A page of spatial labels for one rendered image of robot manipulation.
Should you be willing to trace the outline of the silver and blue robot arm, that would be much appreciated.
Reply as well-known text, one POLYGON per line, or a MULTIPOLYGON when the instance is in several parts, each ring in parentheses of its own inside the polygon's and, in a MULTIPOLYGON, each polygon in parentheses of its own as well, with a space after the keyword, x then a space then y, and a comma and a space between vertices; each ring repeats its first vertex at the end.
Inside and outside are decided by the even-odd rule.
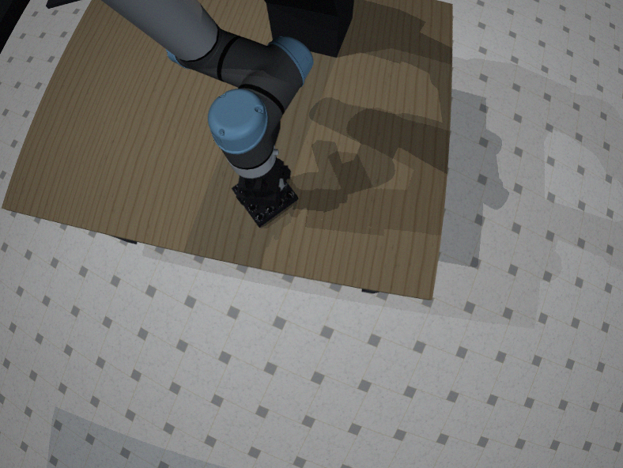
POLYGON ((266 46, 226 32, 198 0, 101 1, 167 49, 173 62, 238 88, 211 104, 208 124, 236 174, 265 175, 279 154, 281 117, 313 66, 309 49, 290 36, 266 46))

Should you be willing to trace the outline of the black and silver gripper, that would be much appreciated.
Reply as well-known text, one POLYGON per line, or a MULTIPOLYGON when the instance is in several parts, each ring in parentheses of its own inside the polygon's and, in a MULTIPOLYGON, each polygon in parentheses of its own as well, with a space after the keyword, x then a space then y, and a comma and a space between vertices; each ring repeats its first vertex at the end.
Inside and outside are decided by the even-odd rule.
POLYGON ((236 198, 241 205, 243 205, 245 201, 247 205, 273 206, 279 208, 280 193, 286 185, 286 180, 290 179, 291 171, 288 165, 284 165, 284 161, 278 159, 277 156, 276 161, 274 162, 274 166, 265 175, 260 177, 247 179, 239 175, 240 182, 238 182, 236 198), (240 195, 240 192, 242 192, 243 196, 240 195))

